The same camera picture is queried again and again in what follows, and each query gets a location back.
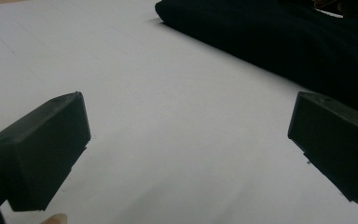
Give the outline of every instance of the white surface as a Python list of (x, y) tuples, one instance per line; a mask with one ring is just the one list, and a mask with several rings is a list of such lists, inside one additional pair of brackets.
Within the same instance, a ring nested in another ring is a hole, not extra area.
[(156, 2), (0, 5), (0, 131), (82, 91), (92, 133), (48, 209), (5, 203), (7, 223), (358, 223), (286, 137), (303, 89), (166, 27)]

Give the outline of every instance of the white tabletop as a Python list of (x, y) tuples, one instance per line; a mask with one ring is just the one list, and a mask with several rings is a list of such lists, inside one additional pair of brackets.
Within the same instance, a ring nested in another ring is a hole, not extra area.
[(7, 223), (358, 223), (287, 138), (305, 89), (167, 27), (157, 1), (0, 5), (0, 131), (81, 91), (92, 135), (48, 209), (4, 203)]

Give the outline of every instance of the dark folded cloth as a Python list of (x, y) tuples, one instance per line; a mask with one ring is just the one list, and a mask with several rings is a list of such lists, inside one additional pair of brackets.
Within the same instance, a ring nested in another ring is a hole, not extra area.
[(303, 0), (162, 0), (174, 29), (358, 110), (358, 20)]

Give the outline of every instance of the black block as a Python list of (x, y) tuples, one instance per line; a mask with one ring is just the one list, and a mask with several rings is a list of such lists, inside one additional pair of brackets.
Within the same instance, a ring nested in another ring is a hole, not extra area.
[(0, 173), (12, 209), (45, 210), (89, 140), (80, 92), (51, 99), (0, 132)]
[(288, 135), (349, 201), (358, 203), (358, 111), (300, 92)]

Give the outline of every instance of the black cloth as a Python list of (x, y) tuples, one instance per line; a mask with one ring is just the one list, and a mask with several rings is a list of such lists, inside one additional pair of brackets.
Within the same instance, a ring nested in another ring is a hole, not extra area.
[(296, 0), (162, 0), (165, 24), (358, 110), (358, 21)]

